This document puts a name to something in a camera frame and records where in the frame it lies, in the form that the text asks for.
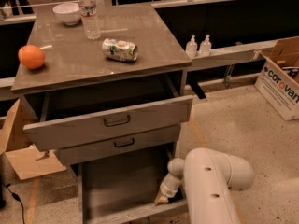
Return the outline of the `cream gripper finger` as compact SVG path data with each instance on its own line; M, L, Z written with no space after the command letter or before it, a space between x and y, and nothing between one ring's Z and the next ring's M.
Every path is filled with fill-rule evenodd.
M163 195L160 191L157 193L157 196L155 198L154 204L159 205L159 204L165 204L168 203L168 197Z

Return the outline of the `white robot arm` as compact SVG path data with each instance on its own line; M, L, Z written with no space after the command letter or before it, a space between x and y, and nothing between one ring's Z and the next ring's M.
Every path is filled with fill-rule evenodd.
M209 148L196 148L167 164L155 204L167 203L185 190L191 224L241 224L231 196L249 189L254 170L246 160Z

